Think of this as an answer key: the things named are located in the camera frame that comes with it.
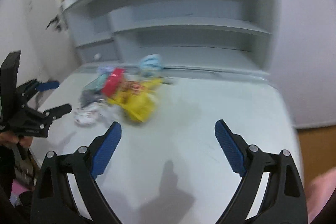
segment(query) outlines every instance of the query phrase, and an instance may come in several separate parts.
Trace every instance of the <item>wooden floor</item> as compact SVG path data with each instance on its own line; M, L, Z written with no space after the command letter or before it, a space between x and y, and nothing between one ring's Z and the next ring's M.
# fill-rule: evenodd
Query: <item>wooden floor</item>
M336 167L336 126L298 130L305 185Z

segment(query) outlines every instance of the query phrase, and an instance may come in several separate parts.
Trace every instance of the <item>yellow bag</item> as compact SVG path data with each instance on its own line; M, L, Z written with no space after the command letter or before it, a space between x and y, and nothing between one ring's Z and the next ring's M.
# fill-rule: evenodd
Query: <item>yellow bag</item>
M160 78L153 78L138 84L134 82L133 85L136 85L136 89L119 89L113 98L108 99L108 102L121 106L132 121L145 122L156 109L155 88L161 82Z

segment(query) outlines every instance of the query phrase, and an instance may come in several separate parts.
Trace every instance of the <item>metal screw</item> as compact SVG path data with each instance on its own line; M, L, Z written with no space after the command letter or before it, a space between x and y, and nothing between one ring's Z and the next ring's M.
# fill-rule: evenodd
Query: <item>metal screw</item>
M47 158L52 158L53 156L54 156L54 151L49 151L48 153L47 153Z
M86 146L81 146L80 148L78 148L78 152L81 153L81 154L86 153L86 151L87 151L87 147Z
M288 150L282 150L282 153L286 156L289 157L291 153Z
M257 152L258 151L258 147L256 146L256 145L250 145L250 150L252 151L252 152Z

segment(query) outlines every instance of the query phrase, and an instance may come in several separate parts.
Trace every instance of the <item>drawer knob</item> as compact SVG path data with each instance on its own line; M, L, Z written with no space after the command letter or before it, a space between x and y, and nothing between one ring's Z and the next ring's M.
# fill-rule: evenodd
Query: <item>drawer knob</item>
M93 57L93 59L94 59L95 61L100 60L100 59L101 59L101 54L100 54L100 53L95 54L95 56Z

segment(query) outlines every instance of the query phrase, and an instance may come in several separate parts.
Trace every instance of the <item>white table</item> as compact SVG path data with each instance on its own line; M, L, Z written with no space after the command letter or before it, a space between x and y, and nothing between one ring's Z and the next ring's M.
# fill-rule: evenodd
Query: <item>white table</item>
M41 111L70 103L78 107L82 88L95 73L70 75L41 107ZM300 148L288 112L278 91L265 83L179 78L163 85L161 103L152 119L137 127L123 121L122 138L97 183L106 200L125 224L215 223L239 182L215 135L223 119L248 144L278 154L290 150L303 177ZM73 114L53 123L47 139L36 138L31 151L41 165L49 150L73 153L103 135L109 124L91 128L75 125ZM80 212L88 213L73 175L69 175ZM263 198L264 174L249 216Z

